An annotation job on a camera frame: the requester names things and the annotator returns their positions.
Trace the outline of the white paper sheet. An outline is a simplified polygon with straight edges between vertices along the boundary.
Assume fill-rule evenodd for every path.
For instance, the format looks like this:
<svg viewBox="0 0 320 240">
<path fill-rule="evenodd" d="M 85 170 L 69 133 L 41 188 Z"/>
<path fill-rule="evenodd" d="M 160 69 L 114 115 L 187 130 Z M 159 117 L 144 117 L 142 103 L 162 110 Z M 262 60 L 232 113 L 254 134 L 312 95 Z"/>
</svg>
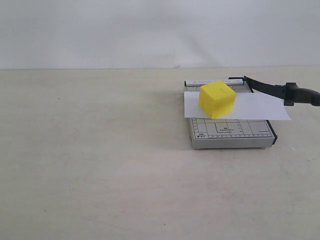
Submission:
<svg viewBox="0 0 320 240">
<path fill-rule="evenodd" d="M 199 107 L 199 93 L 197 91 L 184 92 L 184 117 L 209 118 Z M 219 119 L 289 121 L 291 118 L 285 109 L 284 101 L 280 98 L 260 92 L 238 92 L 233 111 L 220 116 Z"/>
</svg>

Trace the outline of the black cutter blade lever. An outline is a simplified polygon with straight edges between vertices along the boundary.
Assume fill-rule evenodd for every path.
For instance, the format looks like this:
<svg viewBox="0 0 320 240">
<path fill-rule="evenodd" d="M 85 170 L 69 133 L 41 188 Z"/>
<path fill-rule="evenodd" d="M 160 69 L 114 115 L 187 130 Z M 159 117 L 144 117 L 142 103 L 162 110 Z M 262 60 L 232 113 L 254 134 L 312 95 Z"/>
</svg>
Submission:
<svg viewBox="0 0 320 240">
<path fill-rule="evenodd" d="M 284 100 L 285 106 L 294 106 L 295 103 L 320 106 L 320 93 L 308 88 L 301 88 L 295 82 L 285 85 L 271 85 L 247 76 L 243 80 L 254 90 Z"/>
</svg>

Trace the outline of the yellow cube block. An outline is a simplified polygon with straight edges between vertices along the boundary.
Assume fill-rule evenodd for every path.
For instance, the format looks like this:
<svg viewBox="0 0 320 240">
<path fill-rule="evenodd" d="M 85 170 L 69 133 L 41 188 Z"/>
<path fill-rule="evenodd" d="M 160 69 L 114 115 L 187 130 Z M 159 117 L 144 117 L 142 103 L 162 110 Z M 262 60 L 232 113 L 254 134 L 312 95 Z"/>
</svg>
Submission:
<svg viewBox="0 0 320 240">
<path fill-rule="evenodd" d="M 217 119 L 233 111 L 237 93 L 219 80 L 200 87 L 198 106 L 210 119 Z"/>
</svg>

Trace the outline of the grey paper cutter base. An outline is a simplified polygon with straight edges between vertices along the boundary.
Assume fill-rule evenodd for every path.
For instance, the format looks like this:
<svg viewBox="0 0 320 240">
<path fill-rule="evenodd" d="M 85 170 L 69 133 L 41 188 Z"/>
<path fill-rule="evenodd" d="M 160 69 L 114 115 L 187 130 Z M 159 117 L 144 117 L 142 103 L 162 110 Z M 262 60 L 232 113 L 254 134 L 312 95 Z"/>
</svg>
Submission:
<svg viewBox="0 0 320 240">
<path fill-rule="evenodd" d="M 278 136 L 268 120 L 188 118 L 194 149 L 270 148 Z"/>
</svg>

